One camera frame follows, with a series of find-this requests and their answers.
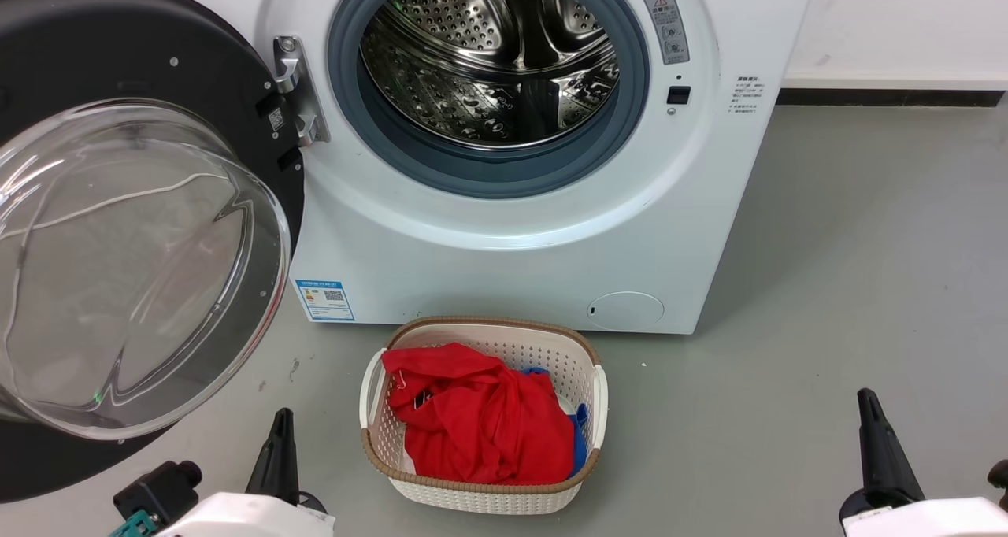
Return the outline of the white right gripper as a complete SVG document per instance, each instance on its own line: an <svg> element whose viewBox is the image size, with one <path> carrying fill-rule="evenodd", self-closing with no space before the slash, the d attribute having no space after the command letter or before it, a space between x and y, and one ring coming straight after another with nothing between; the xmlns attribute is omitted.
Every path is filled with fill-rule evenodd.
<svg viewBox="0 0 1008 537"><path fill-rule="evenodd" d="M843 537L1008 537L1008 491L925 500L877 394L857 393L862 489L839 509Z"/></svg>

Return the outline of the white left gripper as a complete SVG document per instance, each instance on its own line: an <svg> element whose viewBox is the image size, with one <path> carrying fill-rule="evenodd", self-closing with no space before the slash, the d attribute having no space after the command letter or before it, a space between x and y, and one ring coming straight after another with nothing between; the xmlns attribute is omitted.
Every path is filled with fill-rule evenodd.
<svg viewBox="0 0 1008 537"><path fill-rule="evenodd" d="M335 537L335 517L299 489L291 409L275 413L245 494L210 495L157 537Z"/></svg>

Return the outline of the round black glass washer door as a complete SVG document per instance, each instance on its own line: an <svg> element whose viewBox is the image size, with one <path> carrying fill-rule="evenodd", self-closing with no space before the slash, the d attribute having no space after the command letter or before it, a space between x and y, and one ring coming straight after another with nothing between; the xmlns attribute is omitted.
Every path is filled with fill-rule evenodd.
<svg viewBox="0 0 1008 537"><path fill-rule="evenodd" d="M115 468L226 386L303 203L291 104L219 13L0 0L0 504Z"/></svg>

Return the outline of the white front-load washing machine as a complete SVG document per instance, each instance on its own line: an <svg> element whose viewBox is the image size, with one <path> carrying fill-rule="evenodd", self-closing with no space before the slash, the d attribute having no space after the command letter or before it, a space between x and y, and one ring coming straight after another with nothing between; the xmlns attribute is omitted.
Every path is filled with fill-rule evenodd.
<svg viewBox="0 0 1008 537"><path fill-rule="evenodd" d="M810 0L676 0L690 61L663 63L643 0L627 0L650 88L626 146L561 189L450 194L378 159L328 76L341 0L262 0L267 41L302 40L331 142L305 149L305 216L291 279L339 281L352 323L465 314L597 328L598 297L639 291L665 315L637 332L690 334L719 268Z"/></svg>

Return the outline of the metal door hinge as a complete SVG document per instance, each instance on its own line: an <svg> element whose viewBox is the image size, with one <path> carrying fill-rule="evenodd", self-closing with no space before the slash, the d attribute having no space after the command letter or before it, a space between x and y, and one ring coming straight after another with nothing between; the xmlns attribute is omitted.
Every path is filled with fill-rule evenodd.
<svg viewBox="0 0 1008 537"><path fill-rule="evenodd" d="M331 142L330 129L302 40L295 35L277 35L273 38L272 48L275 81L295 113L299 146Z"/></svg>

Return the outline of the blue energy label sticker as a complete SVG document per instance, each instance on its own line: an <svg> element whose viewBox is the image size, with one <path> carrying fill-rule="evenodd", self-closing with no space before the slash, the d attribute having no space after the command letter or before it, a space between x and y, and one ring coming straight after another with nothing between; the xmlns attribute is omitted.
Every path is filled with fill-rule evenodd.
<svg viewBox="0 0 1008 537"><path fill-rule="evenodd" d="M345 288L339 281L295 280L300 301L312 322L355 322Z"/></svg>

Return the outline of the cream plastic laundry basket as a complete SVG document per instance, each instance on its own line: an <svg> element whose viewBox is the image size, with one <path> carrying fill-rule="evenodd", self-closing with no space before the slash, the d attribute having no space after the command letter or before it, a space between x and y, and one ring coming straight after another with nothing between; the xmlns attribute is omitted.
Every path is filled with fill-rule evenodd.
<svg viewBox="0 0 1008 537"><path fill-rule="evenodd" d="M600 357L582 334L550 323L476 316L429 316L400 326L386 350L464 344L499 357L511 368L542 368L550 373L558 403L568 412L580 406L587 418L580 436L587 444L584 464L557 484L475 484L419 476L406 452L406 426L388 399L394 383L383 368L381 353L367 366L359 398L363 450L375 469L400 494L415 502L457 511L497 515L545 515L564 509L595 469L605 439L609 411L607 376Z"/></svg>

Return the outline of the red garment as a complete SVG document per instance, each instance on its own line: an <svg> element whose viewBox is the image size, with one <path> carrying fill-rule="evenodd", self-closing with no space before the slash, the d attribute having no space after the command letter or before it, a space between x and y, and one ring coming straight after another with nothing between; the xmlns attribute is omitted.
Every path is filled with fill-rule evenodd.
<svg viewBox="0 0 1008 537"><path fill-rule="evenodd" d="M389 407L419 476L478 484L555 484L573 467L573 423L550 373L509 368L460 343L390 350Z"/></svg>

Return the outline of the blue garment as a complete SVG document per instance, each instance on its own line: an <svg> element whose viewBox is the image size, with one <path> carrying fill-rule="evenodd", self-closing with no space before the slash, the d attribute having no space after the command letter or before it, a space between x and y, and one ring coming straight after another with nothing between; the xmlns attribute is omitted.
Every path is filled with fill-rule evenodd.
<svg viewBox="0 0 1008 537"><path fill-rule="evenodd" d="M575 405L563 394L558 391L554 391L554 393L555 397L557 397L559 408L564 411L569 421L573 425L573 467L570 469L568 477L574 477L584 467L584 462L587 461L587 456L589 455L583 429L584 425L589 421L590 411L586 403Z"/></svg>

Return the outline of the round white filter cover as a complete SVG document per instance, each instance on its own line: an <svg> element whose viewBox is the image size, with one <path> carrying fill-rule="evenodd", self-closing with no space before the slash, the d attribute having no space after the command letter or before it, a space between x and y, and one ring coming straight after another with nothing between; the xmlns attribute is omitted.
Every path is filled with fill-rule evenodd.
<svg viewBox="0 0 1008 537"><path fill-rule="evenodd" d="M597 328L620 332L651 328L663 315L662 301L639 291L612 292L598 297L587 308L587 318Z"/></svg>

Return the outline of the stainless steel washer drum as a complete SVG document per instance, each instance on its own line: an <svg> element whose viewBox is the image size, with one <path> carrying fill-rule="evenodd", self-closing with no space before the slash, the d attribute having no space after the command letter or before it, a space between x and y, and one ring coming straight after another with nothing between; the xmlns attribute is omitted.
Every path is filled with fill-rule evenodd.
<svg viewBox="0 0 1008 537"><path fill-rule="evenodd" d="M582 0L386 0L361 55L386 102L468 147L511 150L572 134L620 69Z"/></svg>

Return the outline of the grey warning sticker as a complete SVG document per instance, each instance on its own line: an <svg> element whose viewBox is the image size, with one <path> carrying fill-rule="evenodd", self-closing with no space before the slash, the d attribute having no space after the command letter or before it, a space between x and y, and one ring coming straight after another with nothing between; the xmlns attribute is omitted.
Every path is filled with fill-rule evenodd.
<svg viewBox="0 0 1008 537"><path fill-rule="evenodd" d="M675 65L690 61L690 46L683 14L676 0L643 0L651 18L663 63Z"/></svg>

